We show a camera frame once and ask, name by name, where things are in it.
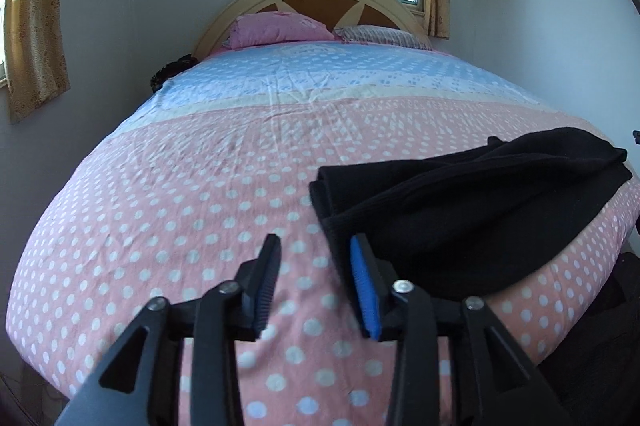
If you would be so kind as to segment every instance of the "headboard wood panel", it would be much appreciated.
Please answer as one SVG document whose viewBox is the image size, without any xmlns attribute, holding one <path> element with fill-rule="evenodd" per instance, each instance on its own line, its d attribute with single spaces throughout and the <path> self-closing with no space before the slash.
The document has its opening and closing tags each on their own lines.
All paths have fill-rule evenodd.
<svg viewBox="0 0 640 426">
<path fill-rule="evenodd" d="M 425 36 L 414 15 L 398 0 L 235 0 L 209 26 L 193 55 L 201 60 L 219 48 L 238 16 L 276 10 L 305 14 L 321 21 L 329 30 L 358 24 L 378 25 Z"/>
</svg>

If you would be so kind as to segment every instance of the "light blue bedsheet section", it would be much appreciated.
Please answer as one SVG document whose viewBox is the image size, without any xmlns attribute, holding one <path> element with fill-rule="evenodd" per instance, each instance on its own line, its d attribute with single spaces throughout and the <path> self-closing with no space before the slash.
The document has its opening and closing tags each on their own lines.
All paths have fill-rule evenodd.
<svg viewBox="0 0 640 426">
<path fill-rule="evenodd" d="M 388 45 L 310 42 L 214 56 L 167 81 L 131 119 L 196 102 L 357 85 L 420 86 L 541 104 L 523 88 L 453 56 Z"/>
</svg>

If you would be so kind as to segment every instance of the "bed sheet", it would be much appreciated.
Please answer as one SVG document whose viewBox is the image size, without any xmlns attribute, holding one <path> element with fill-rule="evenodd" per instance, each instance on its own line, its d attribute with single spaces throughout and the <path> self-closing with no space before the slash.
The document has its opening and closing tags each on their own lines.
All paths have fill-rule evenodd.
<svg viewBox="0 0 640 426">
<path fill-rule="evenodd" d="M 166 82 L 79 165 L 28 241 L 7 331 L 73 396 L 149 298 L 199 297 L 275 232 L 283 262 L 270 324 L 257 343 L 238 343 L 246 423 L 382 425 L 394 344 L 361 339 L 308 182 L 321 165 L 425 158 L 559 126 L 600 135 L 452 56 L 339 42 L 219 54 Z M 593 300 L 639 212 L 633 178 L 552 262 L 489 297 L 534 361 Z"/>
</svg>

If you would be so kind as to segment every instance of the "wooden headboard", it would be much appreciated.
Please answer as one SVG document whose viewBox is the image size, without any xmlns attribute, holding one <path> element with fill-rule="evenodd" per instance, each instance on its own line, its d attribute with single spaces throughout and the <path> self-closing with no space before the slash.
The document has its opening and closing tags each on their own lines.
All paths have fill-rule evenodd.
<svg viewBox="0 0 640 426">
<path fill-rule="evenodd" d="M 424 36 L 414 15 L 398 0 L 235 0 L 207 28 L 193 51 L 202 60 L 222 45 L 234 20 L 241 14 L 287 11 L 305 14 L 329 30 L 349 25 L 378 25 Z"/>
</svg>

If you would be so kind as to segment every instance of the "pink polka dot bedsheet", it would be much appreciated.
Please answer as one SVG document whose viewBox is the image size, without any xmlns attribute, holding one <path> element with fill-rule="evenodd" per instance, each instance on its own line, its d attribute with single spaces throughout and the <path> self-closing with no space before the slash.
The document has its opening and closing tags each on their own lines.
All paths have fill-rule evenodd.
<svg viewBox="0 0 640 426">
<path fill-rule="evenodd" d="M 382 425 L 395 345 L 360 337 L 309 181 L 321 165 L 425 158 L 559 126 L 598 134 L 438 53 L 322 42 L 219 54 L 165 83 L 82 161 L 26 245 L 6 329 L 72 398 L 149 298 L 199 297 L 275 232 L 283 258 L 270 322 L 258 342 L 238 343 L 246 423 Z M 555 259 L 489 298 L 535 362 L 594 299 L 639 212 L 634 177 Z M 447 355 L 441 341 L 443 424 Z"/>
</svg>

